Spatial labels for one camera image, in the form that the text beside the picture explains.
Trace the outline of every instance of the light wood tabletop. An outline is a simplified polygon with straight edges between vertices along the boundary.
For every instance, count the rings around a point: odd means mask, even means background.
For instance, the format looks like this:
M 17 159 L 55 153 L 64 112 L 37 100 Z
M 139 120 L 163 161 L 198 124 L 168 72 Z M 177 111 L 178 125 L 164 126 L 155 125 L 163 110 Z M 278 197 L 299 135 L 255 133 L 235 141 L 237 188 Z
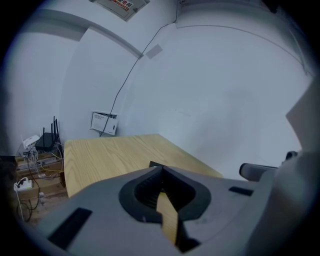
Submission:
M 198 174 L 223 176 L 159 134 L 68 140 L 64 145 L 64 173 L 68 196 L 105 179 L 149 167 L 150 161 Z M 178 216 L 166 194 L 161 193 L 157 211 L 162 230 L 174 242 Z

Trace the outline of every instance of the wooden plank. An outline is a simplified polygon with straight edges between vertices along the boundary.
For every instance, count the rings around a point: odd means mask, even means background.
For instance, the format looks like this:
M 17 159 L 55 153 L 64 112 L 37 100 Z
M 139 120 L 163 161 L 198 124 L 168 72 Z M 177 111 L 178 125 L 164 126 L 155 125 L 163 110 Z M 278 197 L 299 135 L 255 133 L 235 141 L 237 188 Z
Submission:
M 69 197 L 92 183 L 148 168 L 150 161 L 223 177 L 159 134 L 68 140 L 64 158 Z

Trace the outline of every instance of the black rubber pad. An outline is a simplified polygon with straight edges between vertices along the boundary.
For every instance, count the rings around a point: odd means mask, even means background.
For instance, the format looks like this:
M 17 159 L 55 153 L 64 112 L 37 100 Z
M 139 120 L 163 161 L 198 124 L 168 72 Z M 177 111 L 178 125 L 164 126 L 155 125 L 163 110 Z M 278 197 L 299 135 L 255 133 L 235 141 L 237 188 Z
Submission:
M 246 189 L 246 188 L 241 188 L 241 187 L 237 187 L 237 186 L 232 186 L 229 188 L 229 191 L 241 194 L 241 195 L 245 195 L 250 197 L 252 195 L 252 193 L 254 192 L 251 189 Z
M 61 249 L 66 249 L 75 238 L 81 227 L 86 223 L 91 210 L 76 209 L 57 229 L 48 240 Z

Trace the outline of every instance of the power strip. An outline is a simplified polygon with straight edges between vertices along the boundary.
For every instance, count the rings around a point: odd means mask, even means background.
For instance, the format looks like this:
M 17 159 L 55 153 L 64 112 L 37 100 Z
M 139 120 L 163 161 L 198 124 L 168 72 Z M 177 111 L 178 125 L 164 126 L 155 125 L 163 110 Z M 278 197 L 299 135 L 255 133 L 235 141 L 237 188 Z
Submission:
M 20 179 L 18 182 L 13 184 L 14 191 L 26 191 L 32 189 L 32 180 L 29 180 L 27 177 Z

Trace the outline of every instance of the white electrical box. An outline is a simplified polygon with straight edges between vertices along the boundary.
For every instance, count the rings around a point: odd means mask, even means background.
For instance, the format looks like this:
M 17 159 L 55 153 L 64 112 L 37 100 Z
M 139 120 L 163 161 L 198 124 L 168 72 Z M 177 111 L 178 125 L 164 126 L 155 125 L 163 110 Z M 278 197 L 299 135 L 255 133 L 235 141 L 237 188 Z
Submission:
M 100 114 L 96 112 L 92 113 L 91 129 L 97 130 L 99 132 L 102 132 L 104 130 L 104 133 L 106 134 L 115 135 L 117 125 L 117 119 L 110 117 L 108 114 Z
M 144 7 L 149 0 L 89 0 L 104 9 L 114 13 L 124 21 L 127 21 L 133 15 Z

